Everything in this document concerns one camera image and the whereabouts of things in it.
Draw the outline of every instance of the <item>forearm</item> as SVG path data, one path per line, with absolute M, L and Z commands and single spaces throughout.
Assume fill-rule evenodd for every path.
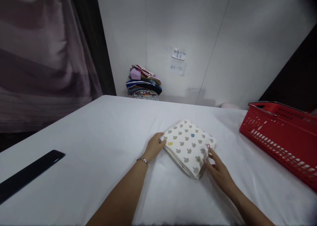
M 147 169 L 144 161 L 137 161 L 110 192 L 87 226 L 131 225 Z
M 235 188 L 228 194 L 246 225 L 271 226 L 274 225 L 259 208 L 252 203 L 240 190 Z

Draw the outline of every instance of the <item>white wall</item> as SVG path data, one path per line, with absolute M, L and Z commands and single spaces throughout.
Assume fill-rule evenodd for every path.
M 258 100 L 317 21 L 305 0 L 98 2 L 117 95 L 140 64 L 160 100 L 208 106 Z M 172 47 L 187 51 L 184 77 L 169 73 Z
M 197 101 L 257 101 L 316 23 L 306 0 L 230 0 Z
M 146 0 L 146 64 L 162 78 L 160 100 L 196 104 L 229 0 Z M 185 75 L 170 75 L 171 48 L 186 50 Z
M 112 75 L 118 96 L 132 64 L 146 67 L 145 0 L 98 0 Z

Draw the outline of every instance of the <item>red patterned cloth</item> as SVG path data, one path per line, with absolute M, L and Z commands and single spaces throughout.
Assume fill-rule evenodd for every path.
M 155 76 L 154 73 L 148 71 L 147 69 L 145 69 L 144 67 L 140 66 L 140 65 L 132 65 L 132 67 L 135 67 L 136 69 L 138 69 L 144 76 L 146 77 L 152 77 Z

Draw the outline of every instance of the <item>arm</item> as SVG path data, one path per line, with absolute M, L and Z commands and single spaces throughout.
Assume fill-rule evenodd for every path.
M 150 139 L 144 154 L 141 156 L 148 163 L 165 146 L 166 140 L 162 143 L 159 143 L 158 140 L 163 134 L 156 133 Z M 138 160 L 113 188 L 86 226 L 131 225 L 147 170 L 147 164 L 142 160 Z
M 220 160 L 214 150 L 209 148 L 209 155 L 215 161 L 211 165 L 205 161 L 206 168 L 212 175 L 219 188 L 230 198 L 237 207 L 246 225 L 268 226 L 274 225 L 237 187 L 232 180 L 226 166 Z

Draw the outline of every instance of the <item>hand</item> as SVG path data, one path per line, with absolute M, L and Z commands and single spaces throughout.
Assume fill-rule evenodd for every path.
M 229 197 L 234 195 L 239 191 L 239 188 L 232 180 L 230 173 L 228 172 L 227 167 L 220 160 L 215 151 L 211 148 L 208 149 L 209 157 L 215 161 L 215 165 L 211 165 L 208 160 L 204 159 L 205 166 L 207 170 L 210 172 L 212 178 L 215 180 L 216 184 L 219 188 Z
M 154 134 L 154 136 L 150 139 L 144 154 L 142 155 L 142 157 L 145 158 L 149 163 L 159 154 L 166 144 L 166 140 L 162 141 L 161 143 L 159 143 L 158 140 L 163 134 L 164 133 L 162 132 Z

